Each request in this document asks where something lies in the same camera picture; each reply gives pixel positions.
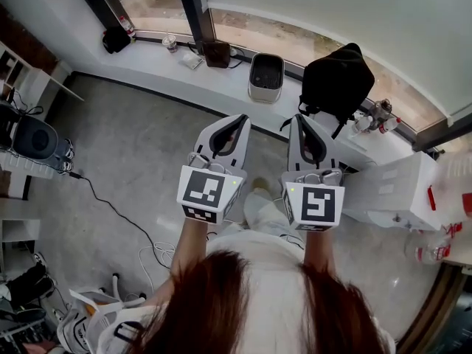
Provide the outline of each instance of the white shirt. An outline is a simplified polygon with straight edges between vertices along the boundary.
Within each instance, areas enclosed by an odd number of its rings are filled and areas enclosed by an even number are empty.
[[[237,352],[302,353],[300,333],[305,311],[305,284],[298,265],[303,260],[303,250],[279,237],[251,230],[217,237],[208,243],[207,254],[217,250],[236,251],[249,261],[245,273],[249,282],[249,304]],[[142,307],[120,311],[115,323],[100,336],[97,353],[122,352],[126,344],[113,337],[115,327],[130,320],[145,325],[155,310],[154,307]],[[392,337],[375,319],[374,322],[388,341],[390,353],[395,353]]]

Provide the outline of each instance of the black backpack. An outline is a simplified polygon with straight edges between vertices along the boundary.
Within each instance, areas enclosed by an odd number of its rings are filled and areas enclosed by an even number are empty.
[[[324,111],[336,116],[339,126],[332,135],[334,139],[347,120],[353,119],[374,82],[359,46],[347,44],[305,67],[299,111],[304,115]],[[289,122],[285,121],[280,130]]]

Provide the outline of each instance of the window frame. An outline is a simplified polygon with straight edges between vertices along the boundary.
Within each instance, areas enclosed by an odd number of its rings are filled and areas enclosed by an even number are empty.
[[[201,54],[202,41],[216,41],[215,29],[213,27],[212,17],[208,2],[206,0],[181,0],[184,6],[185,14],[189,22],[192,35],[183,35],[171,33],[176,36],[178,44],[182,46],[195,47]],[[129,19],[128,14],[122,7],[119,0],[86,0],[95,15],[108,29],[119,24],[117,16],[123,15]],[[150,41],[161,43],[166,32],[136,30],[136,39],[138,41]],[[254,55],[258,53],[253,49],[231,44],[233,47],[243,50],[244,55],[236,55],[237,59],[251,63]],[[295,80],[303,80],[305,67],[285,60],[285,76],[292,77]],[[362,103],[360,110],[364,113],[372,107],[374,102],[366,98]],[[472,114],[459,119],[453,125],[448,125],[448,119],[445,118],[433,125],[416,132],[406,122],[402,121],[396,127],[395,132],[412,144],[414,151],[434,152],[435,146],[459,138],[472,132]]]

